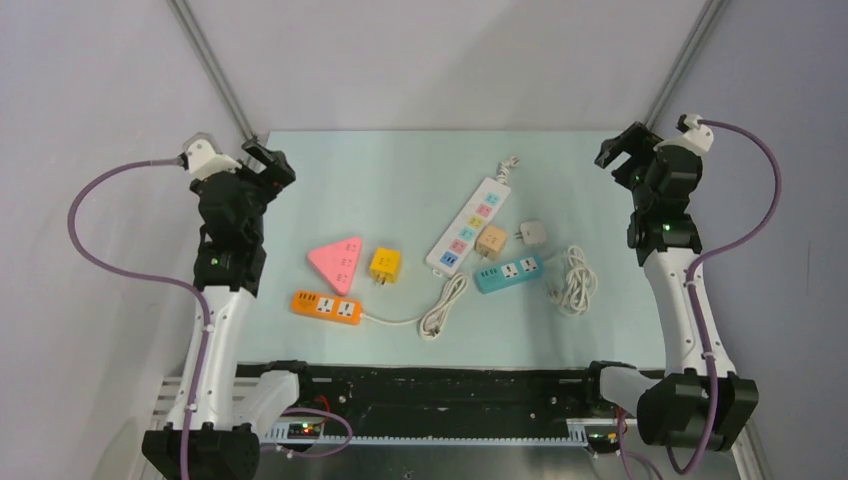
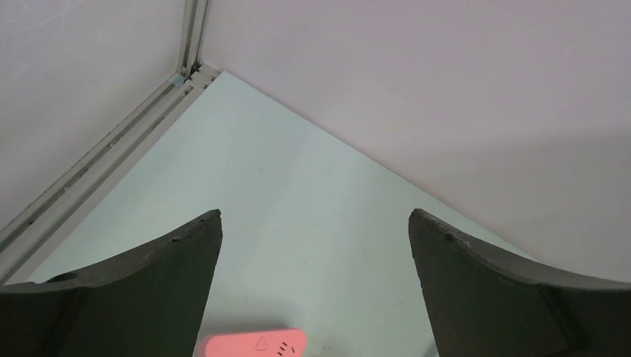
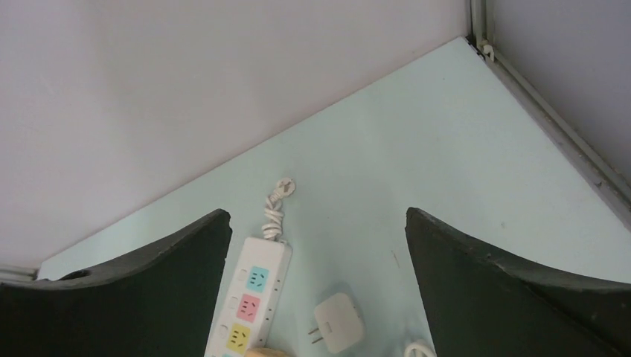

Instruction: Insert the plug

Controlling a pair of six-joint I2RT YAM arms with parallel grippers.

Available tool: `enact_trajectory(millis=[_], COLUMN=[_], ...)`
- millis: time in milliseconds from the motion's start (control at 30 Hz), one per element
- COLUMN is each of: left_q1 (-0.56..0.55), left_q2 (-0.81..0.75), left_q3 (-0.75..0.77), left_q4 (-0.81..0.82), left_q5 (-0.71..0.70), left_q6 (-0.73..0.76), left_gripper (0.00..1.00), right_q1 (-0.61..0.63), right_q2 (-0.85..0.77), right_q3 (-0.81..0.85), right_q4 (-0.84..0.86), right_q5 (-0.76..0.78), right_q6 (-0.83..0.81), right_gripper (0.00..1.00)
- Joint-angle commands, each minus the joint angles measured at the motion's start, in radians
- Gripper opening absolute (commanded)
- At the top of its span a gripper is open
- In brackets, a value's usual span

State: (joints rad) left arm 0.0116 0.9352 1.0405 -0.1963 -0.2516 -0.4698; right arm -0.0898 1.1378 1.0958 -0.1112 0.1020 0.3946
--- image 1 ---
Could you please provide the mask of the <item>yellow cube socket adapter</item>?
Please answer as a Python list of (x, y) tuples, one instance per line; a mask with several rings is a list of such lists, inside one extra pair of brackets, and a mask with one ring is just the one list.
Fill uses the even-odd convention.
[(378, 284), (395, 284), (402, 266), (402, 254), (398, 250), (378, 247), (369, 265), (369, 275)]

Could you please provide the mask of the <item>beige cube socket adapter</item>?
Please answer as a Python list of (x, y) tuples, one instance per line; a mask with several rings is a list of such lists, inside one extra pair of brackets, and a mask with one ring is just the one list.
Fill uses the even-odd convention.
[(489, 224), (481, 231), (474, 250), (486, 259), (497, 260), (507, 240), (508, 234), (503, 229)]

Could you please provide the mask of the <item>white multicolour power strip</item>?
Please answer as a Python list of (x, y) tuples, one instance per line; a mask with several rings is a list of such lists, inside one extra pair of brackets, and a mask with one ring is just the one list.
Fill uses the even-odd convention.
[(509, 175), (519, 162), (515, 156), (501, 161), (496, 176), (485, 177), (460, 209), (425, 257), (435, 275), (451, 278), (459, 271), (483, 229), (510, 196)]

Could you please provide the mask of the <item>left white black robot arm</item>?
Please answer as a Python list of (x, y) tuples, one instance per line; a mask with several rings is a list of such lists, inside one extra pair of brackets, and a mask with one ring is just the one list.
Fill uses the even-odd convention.
[(314, 387), (294, 373), (266, 373), (237, 401), (237, 350), (267, 258), (263, 216), (295, 173), (281, 151), (251, 139), (243, 150), (260, 171), (198, 133), (183, 145), (202, 219), (192, 294), (195, 321), (183, 378), (162, 427), (146, 431), (142, 454), (166, 479), (251, 479), (260, 442), (284, 410), (302, 416)]

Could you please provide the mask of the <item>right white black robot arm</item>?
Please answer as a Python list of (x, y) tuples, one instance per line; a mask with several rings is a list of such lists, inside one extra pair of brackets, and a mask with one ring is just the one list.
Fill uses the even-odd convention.
[(665, 371), (654, 379), (620, 362), (594, 361), (580, 394), (598, 418), (618, 407), (635, 416), (641, 440), (667, 448), (729, 450), (759, 402), (756, 383), (740, 377), (720, 340), (703, 279), (703, 245), (687, 213), (712, 146), (709, 123), (682, 116), (678, 136), (662, 139), (641, 122), (602, 142), (605, 169), (620, 155), (615, 182), (632, 195), (627, 229), (656, 302)]

